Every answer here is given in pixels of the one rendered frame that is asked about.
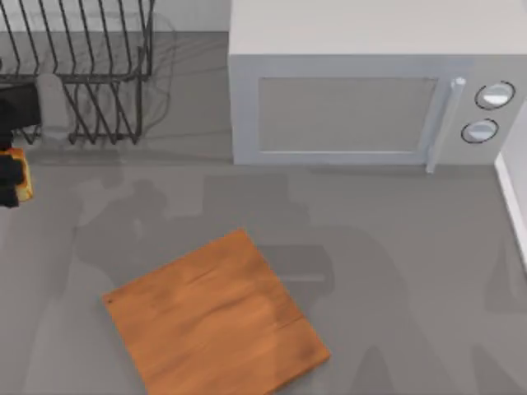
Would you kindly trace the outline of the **microwave oven door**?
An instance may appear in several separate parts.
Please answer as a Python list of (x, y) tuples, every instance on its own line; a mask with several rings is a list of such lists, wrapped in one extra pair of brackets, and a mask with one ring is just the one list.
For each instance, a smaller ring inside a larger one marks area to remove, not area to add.
[(472, 61), (449, 55), (229, 57), (238, 165), (423, 165)]

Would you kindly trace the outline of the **small round microwave knob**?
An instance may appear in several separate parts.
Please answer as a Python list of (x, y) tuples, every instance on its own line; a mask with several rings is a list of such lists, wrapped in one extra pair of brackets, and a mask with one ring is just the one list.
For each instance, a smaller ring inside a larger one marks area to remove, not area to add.
[(496, 121), (486, 118), (466, 124), (461, 132), (461, 138), (468, 144), (483, 144), (492, 140), (499, 131)]

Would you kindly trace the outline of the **pale grey microwave oven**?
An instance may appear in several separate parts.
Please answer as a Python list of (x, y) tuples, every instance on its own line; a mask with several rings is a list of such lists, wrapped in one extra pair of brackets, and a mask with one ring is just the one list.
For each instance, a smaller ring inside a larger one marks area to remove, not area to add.
[[(466, 57), (473, 64), (437, 166), (492, 165), (527, 99), (527, 0), (231, 0), (232, 54)], [(499, 81), (515, 97), (480, 109), (478, 90)], [(497, 135), (468, 144), (462, 128), (482, 119), (498, 123)]]

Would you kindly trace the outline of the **golden bread slice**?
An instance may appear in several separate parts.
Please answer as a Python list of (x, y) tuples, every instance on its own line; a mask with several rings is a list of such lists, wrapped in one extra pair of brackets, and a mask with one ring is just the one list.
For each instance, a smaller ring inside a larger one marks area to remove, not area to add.
[(26, 159), (26, 154), (21, 148), (12, 148), (11, 156), (21, 162), (23, 180), (15, 187), (19, 202), (27, 202), (33, 198), (33, 185), (30, 176), (30, 167)]

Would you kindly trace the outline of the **wooden cutting board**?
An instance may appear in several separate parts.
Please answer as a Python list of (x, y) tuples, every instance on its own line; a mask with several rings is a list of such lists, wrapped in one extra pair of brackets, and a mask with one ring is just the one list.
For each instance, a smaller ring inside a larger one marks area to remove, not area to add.
[(103, 304), (147, 395), (272, 395), (331, 356), (242, 229)]

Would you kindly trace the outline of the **large round microwave knob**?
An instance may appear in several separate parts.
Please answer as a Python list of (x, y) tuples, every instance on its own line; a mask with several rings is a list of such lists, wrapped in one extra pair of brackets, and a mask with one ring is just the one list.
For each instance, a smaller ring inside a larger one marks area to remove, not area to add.
[(508, 81), (482, 86), (475, 98), (475, 104), (484, 110), (500, 109), (515, 97), (515, 87)]

